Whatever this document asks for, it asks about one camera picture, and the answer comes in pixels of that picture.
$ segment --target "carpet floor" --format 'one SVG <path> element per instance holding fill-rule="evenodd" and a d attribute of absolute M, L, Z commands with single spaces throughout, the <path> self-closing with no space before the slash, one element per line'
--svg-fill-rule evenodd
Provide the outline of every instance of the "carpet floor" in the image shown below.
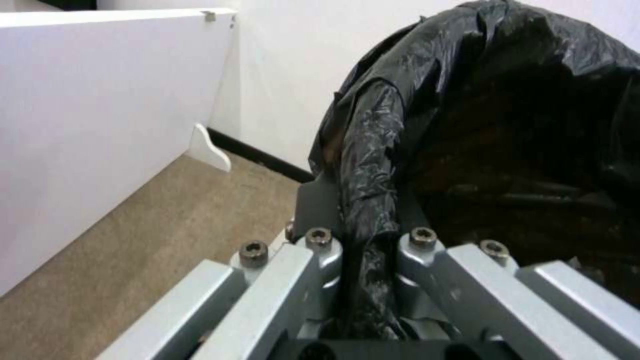
<path fill-rule="evenodd" d="M 92 359 L 201 260 L 271 241 L 299 184 L 230 157 L 177 159 L 0 298 L 0 359 Z"/>

